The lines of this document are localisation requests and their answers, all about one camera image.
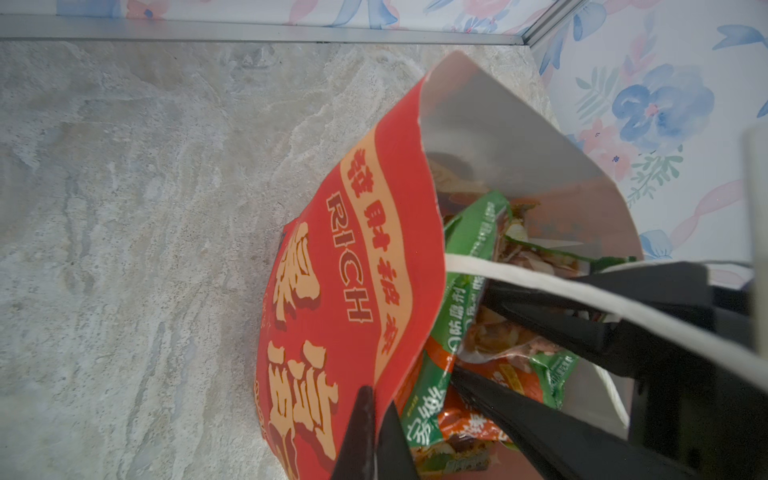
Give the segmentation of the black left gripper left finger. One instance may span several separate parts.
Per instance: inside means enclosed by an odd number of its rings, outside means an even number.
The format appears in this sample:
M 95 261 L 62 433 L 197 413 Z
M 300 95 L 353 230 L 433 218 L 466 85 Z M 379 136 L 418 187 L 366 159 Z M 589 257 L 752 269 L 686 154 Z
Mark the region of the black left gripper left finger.
M 355 399 L 331 480 L 373 480 L 375 477 L 375 401 L 371 386 Z

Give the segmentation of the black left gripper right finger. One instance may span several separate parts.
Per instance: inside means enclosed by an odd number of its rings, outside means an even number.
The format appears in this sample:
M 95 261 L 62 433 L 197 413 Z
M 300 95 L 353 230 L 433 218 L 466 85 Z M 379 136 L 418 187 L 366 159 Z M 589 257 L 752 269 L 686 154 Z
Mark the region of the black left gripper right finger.
M 420 479 L 394 402 L 387 408 L 379 431 L 376 469 L 378 480 Z

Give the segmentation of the orange green noodle packet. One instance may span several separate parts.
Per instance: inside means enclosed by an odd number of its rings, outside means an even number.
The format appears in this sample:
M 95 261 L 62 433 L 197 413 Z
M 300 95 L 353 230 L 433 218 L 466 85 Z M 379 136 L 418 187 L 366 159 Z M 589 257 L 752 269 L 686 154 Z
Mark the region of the orange green noodle packet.
M 446 250 L 512 264 L 561 278 L 601 272 L 624 257 L 589 258 L 529 240 L 524 216 L 532 202 L 512 203 L 501 193 L 462 195 L 443 216 Z M 574 353 L 486 306 L 490 282 L 450 273 L 444 300 L 420 359 L 397 399 L 406 442 L 419 476 L 484 471 L 497 446 L 510 438 L 469 406 L 451 386 L 455 367 L 477 373 L 548 407 L 560 409 Z

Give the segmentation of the red paper gift bag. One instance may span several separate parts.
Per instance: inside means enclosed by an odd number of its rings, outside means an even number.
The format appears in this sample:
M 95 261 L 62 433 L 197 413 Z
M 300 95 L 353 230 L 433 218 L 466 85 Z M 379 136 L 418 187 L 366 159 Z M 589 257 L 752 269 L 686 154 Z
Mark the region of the red paper gift bag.
M 589 258 L 692 262 L 710 285 L 750 295 L 753 344 L 594 286 L 447 252 L 443 216 L 462 195 L 532 202 L 528 238 Z M 420 359 L 450 273 L 541 290 L 628 320 L 767 396 L 767 351 L 753 283 L 728 285 L 712 261 L 651 254 L 614 180 L 465 54 L 437 64 L 334 167 L 284 237 L 263 301 L 254 396 L 262 434 L 291 479 L 330 479 L 358 390 L 384 414 Z M 559 410 L 628 441 L 636 381 L 580 356 Z M 514 443 L 484 471 L 437 479 L 545 479 Z

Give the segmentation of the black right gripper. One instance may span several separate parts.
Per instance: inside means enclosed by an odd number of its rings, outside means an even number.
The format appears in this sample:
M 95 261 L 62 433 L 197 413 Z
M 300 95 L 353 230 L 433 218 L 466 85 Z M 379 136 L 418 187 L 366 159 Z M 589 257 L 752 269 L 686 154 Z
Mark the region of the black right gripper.
M 741 346 L 753 344 L 748 291 L 710 285 L 701 264 L 639 265 L 577 281 Z M 642 378 L 632 398 L 634 446 L 477 373 L 453 370 L 461 397 L 510 437 L 543 478 L 766 478 L 767 396 L 744 380 L 583 302 L 493 280 L 483 304 L 613 374 Z

